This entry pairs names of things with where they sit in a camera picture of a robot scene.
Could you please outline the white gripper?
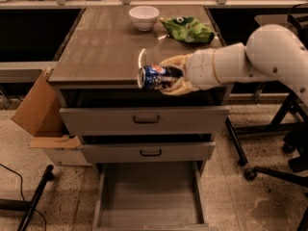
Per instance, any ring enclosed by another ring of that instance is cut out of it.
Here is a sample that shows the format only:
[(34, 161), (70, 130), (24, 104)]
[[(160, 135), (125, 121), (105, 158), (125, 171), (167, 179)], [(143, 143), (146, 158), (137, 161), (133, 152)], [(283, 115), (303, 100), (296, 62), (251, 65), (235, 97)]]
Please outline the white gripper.
[(186, 68), (186, 80), (179, 78), (170, 88), (162, 89), (165, 95), (184, 95), (198, 90), (209, 90), (219, 86), (214, 71), (215, 50), (197, 50), (192, 54), (177, 55), (160, 62), (160, 66)]

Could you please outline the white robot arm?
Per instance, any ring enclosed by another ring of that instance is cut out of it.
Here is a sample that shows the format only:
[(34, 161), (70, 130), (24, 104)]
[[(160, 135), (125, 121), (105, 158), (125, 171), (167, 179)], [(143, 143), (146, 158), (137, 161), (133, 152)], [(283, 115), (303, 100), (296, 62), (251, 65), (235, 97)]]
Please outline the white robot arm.
[(183, 76), (164, 94), (182, 95), (233, 83), (278, 81), (308, 105), (308, 50), (289, 29), (267, 24), (247, 43), (197, 50), (161, 62)]

